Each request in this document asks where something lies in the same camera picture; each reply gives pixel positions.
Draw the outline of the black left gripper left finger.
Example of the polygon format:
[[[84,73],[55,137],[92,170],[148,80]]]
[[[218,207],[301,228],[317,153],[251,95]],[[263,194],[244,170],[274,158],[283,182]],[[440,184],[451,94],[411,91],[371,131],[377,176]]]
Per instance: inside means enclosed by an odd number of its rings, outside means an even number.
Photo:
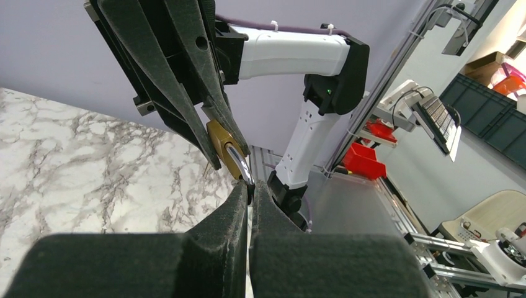
[[[73,233],[41,238],[6,297],[244,297],[249,189],[184,233]]]

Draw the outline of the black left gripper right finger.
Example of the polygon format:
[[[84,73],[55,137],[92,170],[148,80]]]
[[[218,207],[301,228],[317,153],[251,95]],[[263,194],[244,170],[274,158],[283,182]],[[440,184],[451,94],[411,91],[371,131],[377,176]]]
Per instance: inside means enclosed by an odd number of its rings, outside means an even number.
[[[249,272],[255,297],[430,297],[408,244],[385,233],[300,230],[258,181]]]

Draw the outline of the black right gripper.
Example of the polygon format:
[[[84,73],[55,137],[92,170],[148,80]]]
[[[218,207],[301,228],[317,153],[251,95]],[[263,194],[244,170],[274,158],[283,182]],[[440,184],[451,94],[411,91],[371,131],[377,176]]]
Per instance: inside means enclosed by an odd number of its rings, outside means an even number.
[[[223,81],[238,83],[247,39],[215,19],[214,1],[86,1],[84,8],[137,93],[133,102],[141,115],[156,111],[169,129],[186,140],[196,138],[210,164],[220,169],[216,150],[194,108],[203,101],[206,115],[249,154],[223,86]],[[189,64],[205,92],[203,100]]]

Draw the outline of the brass padlock with key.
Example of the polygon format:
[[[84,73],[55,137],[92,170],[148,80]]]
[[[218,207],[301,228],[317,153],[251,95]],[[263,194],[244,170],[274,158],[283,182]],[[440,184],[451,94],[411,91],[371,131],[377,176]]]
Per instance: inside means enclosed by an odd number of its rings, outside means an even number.
[[[242,180],[248,186],[254,186],[254,177],[238,143],[217,120],[206,124],[207,132],[219,159],[226,166],[232,177]]]

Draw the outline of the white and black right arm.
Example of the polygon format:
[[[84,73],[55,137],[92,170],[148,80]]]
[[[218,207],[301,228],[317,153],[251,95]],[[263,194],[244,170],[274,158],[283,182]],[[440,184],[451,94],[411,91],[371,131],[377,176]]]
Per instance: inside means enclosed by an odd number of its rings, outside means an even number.
[[[303,75],[298,122],[267,182],[286,215],[298,213],[335,123],[362,100],[370,48],[343,30],[256,24],[219,16],[214,1],[86,1],[84,8],[136,91],[141,114],[194,144],[215,169],[252,184],[248,144],[225,86]]]

